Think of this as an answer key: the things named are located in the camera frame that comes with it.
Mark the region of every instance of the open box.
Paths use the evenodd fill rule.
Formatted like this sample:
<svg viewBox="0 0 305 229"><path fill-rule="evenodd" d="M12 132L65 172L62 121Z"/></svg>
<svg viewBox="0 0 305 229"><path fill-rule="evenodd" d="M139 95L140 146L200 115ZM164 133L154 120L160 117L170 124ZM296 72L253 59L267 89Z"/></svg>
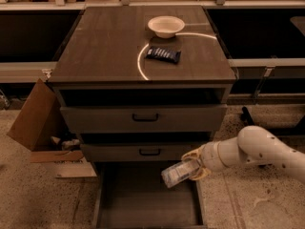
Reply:
<svg viewBox="0 0 305 229"><path fill-rule="evenodd" d="M31 163L42 163L55 177L96 177L82 151L56 150L51 144L51 136L68 130L59 109L55 94L39 79L8 136L31 150Z"/></svg>

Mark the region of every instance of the bowl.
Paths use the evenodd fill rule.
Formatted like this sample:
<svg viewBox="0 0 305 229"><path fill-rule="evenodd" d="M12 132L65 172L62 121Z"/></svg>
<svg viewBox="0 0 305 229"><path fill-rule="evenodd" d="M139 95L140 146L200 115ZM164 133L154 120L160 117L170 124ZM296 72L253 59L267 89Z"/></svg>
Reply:
<svg viewBox="0 0 305 229"><path fill-rule="evenodd" d="M159 16L149 21L148 27L158 37L171 38L184 28L183 20L173 16Z"/></svg>

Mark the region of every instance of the black handle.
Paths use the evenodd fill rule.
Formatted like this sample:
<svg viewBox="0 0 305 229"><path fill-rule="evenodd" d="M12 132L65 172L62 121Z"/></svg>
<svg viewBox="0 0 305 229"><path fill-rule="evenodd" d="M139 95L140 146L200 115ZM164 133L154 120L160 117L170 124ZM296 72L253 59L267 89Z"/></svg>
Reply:
<svg viewBox="0 0 305 229"><path fill-rule="evenodd" d="M157 149L157 150L146 150L143 151L141 149L139 149L139 154L141 156L160 156L161 154L161 149Z"/></svg>
<svg viewBox="0 0 305 229"><path fill-rule="evenodd" d="M159 114L132 114L132 120L136 122L155 122Z"/></svg>

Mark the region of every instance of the white robotic arm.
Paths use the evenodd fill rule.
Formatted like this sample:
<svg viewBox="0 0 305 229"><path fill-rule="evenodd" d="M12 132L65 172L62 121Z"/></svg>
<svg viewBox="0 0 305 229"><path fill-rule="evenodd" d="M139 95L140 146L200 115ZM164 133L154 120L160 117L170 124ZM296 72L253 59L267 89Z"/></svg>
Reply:
<svg viewBox="0 0 305 229"><path fill-rule="evenodd" d="M236 165L273 164L305 184L305 154L288 147L258 126L243 128L237 137L209 142L188 152L182 162L162 172L168 187L180 181L200 179Z"/></svg>

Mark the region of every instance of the floor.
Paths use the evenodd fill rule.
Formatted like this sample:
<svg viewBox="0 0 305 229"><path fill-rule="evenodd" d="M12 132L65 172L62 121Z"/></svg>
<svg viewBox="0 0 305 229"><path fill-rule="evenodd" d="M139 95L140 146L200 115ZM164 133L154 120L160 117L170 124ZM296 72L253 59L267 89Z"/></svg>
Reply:
<svg viewBox="0 0 305 229"><path fill-rule="evenodd" d="M229 106L214 140L237 135L244 126L241 108ZM265 128L293 127L305 115L305 105L248 108L255 123ZM42 165L30 164L30 151L6 135L19 110L1 109L0 228L92 228L98 178L54 178ZM282 140L305 153L305 138ZM208 228L305 228L305 185L272 165L213 173L200 181L200 187Z"/></svg>

